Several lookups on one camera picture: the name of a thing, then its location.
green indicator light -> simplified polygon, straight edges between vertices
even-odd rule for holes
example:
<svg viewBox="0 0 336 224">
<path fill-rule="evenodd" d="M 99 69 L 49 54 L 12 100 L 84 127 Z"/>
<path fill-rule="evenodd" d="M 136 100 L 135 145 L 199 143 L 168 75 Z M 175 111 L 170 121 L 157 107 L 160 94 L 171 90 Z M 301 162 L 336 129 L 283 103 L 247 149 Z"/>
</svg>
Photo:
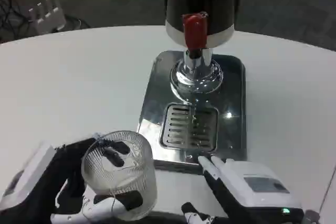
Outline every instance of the green indicator light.
<svg viewBox="0 0 336 224">
<path fill-rule="evenodd" d="M 283 208 L 282 209 L 282 214 L 283 215 L 287 215 L 287 214 L 289 214 L 290 213 L 290 210 L 288 209 L 288 208 Z"/>
</svg>

red tap handle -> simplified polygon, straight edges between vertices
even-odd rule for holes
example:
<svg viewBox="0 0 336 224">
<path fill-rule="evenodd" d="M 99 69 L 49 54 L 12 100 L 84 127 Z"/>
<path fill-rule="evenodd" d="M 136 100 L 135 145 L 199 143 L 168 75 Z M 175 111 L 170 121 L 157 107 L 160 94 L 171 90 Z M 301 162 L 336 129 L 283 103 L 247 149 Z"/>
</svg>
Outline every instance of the red tap handle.
<svg viewBox="0 0 336 224">
<path fill-rule="evenodd" d="M 206 47 L 207 13 L 192 13 L 182 16 L 184 39 L 188 49 Z"/>
</svg>

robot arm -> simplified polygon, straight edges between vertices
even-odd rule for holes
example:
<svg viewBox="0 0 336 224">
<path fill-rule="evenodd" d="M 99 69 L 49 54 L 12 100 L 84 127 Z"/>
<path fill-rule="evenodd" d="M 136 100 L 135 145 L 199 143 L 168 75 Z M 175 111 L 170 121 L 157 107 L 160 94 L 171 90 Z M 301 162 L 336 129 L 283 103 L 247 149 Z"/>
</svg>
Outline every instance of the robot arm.
<svg viewBox="0 0 336 224">
<path fill-rule="evenodd" d="M 95 141 L 93 137 L 57 149 L 41 145 L 5 191 L 0 223 L 92 223 L 142 205 L 138 191 L 115 198 L 84 195 L 81 159 Z"/>
<path fill-rule="evenodd" d="M 226 223 L 301 223 L 300 202 L 266 166 L 216 156 L 198 157 L 204 177 L 219 204 L 227 213 Z M 216 224 L 219 219 L 196 211 L 191 203 L 182 206 L 188 224 Z"/>
</svg>

transparent cup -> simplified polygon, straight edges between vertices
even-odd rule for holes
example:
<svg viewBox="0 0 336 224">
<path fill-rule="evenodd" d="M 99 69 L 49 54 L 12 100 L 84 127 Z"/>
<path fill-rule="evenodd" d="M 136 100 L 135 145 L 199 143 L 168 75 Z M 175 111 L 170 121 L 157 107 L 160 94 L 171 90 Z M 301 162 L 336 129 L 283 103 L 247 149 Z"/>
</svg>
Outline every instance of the transparent cup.
<svg viewBox="0 0 336 224">
<path fill-rule="evenodd" d="M 115 166 L 105 156 L 110 142 L 122 142 L 130 151 L 118 153 L 124 164 Z M 117 195 L 137 190 L 143 204 L 135 209 L 116 215 L 131 221 L 145 217 L 155 206 L 157 189 L 152 149 L 145 137 L 132 131 L 116 131 L 100 137 L 87 150 L 81 164 L 85 182 L 98 195 Z"/>
</svg>

white table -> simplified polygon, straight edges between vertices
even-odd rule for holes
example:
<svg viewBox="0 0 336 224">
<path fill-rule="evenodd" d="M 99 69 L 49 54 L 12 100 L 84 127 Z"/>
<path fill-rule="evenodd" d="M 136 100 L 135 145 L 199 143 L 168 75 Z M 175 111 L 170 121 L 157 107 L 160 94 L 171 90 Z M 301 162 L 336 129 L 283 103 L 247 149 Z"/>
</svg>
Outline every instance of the white table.
<svg viewBox="0 0 336 224">
<path fill-rule="evenodd" d="M 152 62 L 172 49 L 180 46 L 162 26 L 0 45 L 0 191 L 40 141 L 56 146 L 94 132 L 136 130 Z M 336 53 L 242 32 L 215 53 L 246 67 L 249 160 L 271 167 L 304 208 L 317 210 L 336 162 Z M 181 214 L 180 205 L 191 201 L 199 211 L 224 214 L 202 176 L 158 171 L 157 180 L 155 210 Z M 333 220 L 334 186 L 332 193 L 325 223 Z"/>
</svg>

